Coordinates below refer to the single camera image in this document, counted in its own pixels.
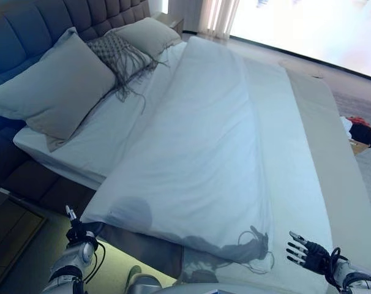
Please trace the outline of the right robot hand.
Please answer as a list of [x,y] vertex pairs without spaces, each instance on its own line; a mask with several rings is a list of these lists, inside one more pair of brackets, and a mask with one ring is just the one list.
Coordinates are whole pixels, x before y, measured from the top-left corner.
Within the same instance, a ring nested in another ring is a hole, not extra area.
[[308,241],[301,235],[289,232],[293,242],[288,242],[287,259],[313,273],[325,275],[328,271],[330,255],[321,245]]

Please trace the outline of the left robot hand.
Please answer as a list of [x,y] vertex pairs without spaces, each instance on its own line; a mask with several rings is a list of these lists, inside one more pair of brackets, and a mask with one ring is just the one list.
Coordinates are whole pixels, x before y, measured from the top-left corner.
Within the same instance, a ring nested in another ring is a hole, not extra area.
[[95,244],[96,239],[94,234],[85,229],[84,224],[77,218],[74,210],[69,205],[66,205],[66,213],[70,219],[71,224],[71,228],[66,233],[69,245],[71,246],[82,242]]

